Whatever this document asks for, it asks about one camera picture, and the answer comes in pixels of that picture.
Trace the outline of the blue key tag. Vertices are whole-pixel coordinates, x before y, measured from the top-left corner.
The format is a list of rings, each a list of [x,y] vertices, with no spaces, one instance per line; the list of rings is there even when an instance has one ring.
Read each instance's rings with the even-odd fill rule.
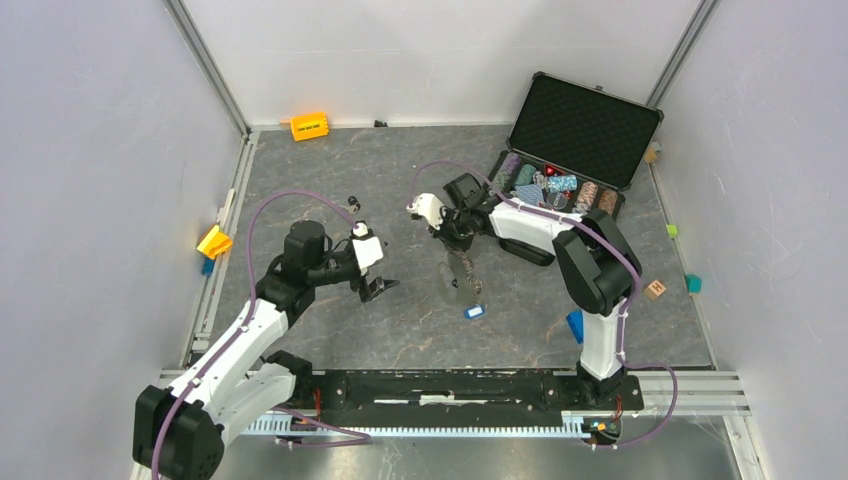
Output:
[[[466,308],[463,312],[466,319],[472,320],[483,316],[486,309],[483,305],[477,304]]]

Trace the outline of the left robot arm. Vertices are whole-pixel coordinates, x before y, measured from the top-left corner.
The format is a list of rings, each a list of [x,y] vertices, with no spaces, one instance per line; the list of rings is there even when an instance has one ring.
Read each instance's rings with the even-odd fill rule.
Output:
[[[147,386],[135,403],[131,455],[155,478],[209,479],[226,448],[279,404],[306,405],[314,394],[309,362],[286,352],[250,368],[314,302],[318,288],[348,283],[366,303],[395,281],[368,278],[385,257],[384,242],[365,223],[334,250],[324,226],[294,223],[283,251],[224,334],[166,387]]]

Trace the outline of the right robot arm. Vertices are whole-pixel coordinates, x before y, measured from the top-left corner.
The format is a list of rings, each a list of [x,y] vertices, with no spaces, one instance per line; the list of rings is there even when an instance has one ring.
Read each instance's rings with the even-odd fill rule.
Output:
[[[577,392],[591,408],[612,401],[626,375],[622,329],[642,267],[613,217],[545,210],[512,194],[500,198],[465,173],[444,187],[451,204],[421,194],[409,206],[446,246],[468,250],[478,236],[538,266],[559,266],[566,291],[582,316]]]

